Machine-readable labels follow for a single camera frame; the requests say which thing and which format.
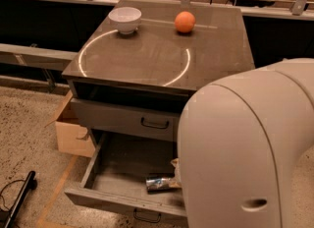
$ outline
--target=floor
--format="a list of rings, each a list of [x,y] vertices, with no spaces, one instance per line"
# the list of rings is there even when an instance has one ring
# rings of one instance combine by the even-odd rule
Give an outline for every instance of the floor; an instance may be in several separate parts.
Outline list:
[[[63,193],[77,187],[89,158],[61,153],[54,125],[46,126],[66,85],[47,92],[45,82],[0,76],[0,189],[36,172],[37,189],[30,192],[14,227],[33,228],[174,228],[149,224],[133,217],[76,206]],[[21,183],[3,193],[0,207],[11,206]],[[314,224],[314,148],[300,158],[293,176],[293,228]]]

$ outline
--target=orange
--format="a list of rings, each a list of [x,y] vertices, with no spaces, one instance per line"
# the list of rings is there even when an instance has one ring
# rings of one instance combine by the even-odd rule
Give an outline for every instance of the orange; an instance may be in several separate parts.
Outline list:
[[[189,33],[193,30],[195,25],[195,17],[191,12],[180,12],[175,19],[175,27],[177,31],[182,33]]]

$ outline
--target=cardboard box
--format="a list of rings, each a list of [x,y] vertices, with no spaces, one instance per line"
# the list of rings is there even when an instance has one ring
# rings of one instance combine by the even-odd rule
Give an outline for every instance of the cardboard box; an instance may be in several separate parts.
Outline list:
[[[71,108],[72,97],[69,91],[47,125],[55,123],[59,151],[91,157],[95,146],[87,128],[79,125],[79,119]]]

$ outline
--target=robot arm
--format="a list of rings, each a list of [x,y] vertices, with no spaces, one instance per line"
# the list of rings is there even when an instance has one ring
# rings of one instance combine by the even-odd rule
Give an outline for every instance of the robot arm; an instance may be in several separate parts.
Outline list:
[[[291,179],[314,144],[314,60],[295,59],[200,89],[179,124],[190,228],[290,228]]]

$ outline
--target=black drawer handle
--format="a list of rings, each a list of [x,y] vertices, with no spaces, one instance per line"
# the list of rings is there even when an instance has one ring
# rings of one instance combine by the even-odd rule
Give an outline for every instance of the black drawer handle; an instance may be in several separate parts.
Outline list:
[[[144,217],[140,217],[137,215],[137,209],[135,208],[134,209],[134,212],[133,212],[133,217],[139,221],[144,221],[144,222],[148,222],[148,223],[152,223],[152,224],[156,224],[156,223],[159,223],[160,220],[161,220],[161,213],[158,214],[158,217],[156,220],[151,220],[151,219],[148,219],[148,218],[144,218]]]
[[[165,130],[169,127],[169,121],[167,121],[165,123],[165,125],[161,125],[161,124],[157,124],[157,123],[149,123],[149,122],[145,121],[144,117],[141,117],[140,124],[144,127],[160,129],[160,130]]]

